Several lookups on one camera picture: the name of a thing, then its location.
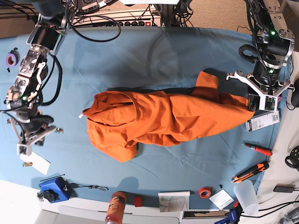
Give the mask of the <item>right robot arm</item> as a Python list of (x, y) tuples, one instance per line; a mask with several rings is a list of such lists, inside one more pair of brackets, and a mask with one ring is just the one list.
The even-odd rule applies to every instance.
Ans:
[[(52, 104), (59, 95), (63, 72), (57, 53), (70, 29), (72, 12), (76, 9), (73, 0), (33, 0), (31, 3), (40, 14), (27, 40), (29, 50), (21, 60), (19, 74), (7, 91), (7, 109), (3, 110), (5, 114), (14, 113), (8, 123), (13, 129), (16, 125), (20, 126), (21, 130), (15, 132), (19, 139), (17, 154), (25, 156), (32, 154), (34, 144), (43, 145), (47, 135), (63, 132), (53, 125), (51, 116), (42, 114), (39, 107)], [(58, 67), (58, 83), (53, 99), (47, 103), (43, 101), (42, 90), (53, 72), (47, 66), (48, 56)]]

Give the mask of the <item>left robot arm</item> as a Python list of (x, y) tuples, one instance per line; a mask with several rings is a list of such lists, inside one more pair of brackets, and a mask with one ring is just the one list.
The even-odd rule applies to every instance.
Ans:
[(299, 106), (299, 82), (280, 82), (278, 76), (293, 52), (294, 33), (288, 29), (277, 0), (247, 0), (247, 20), (252, 32), (252, 45), (242, 45), (241, 58), (253, 63), (247, 75), (241, 71), (228, 73), (227, 79), (238, 79), (247, 85), (249, 111), (275, 112), (278, 98), (285, 90), (292, 91), (291, 105)]

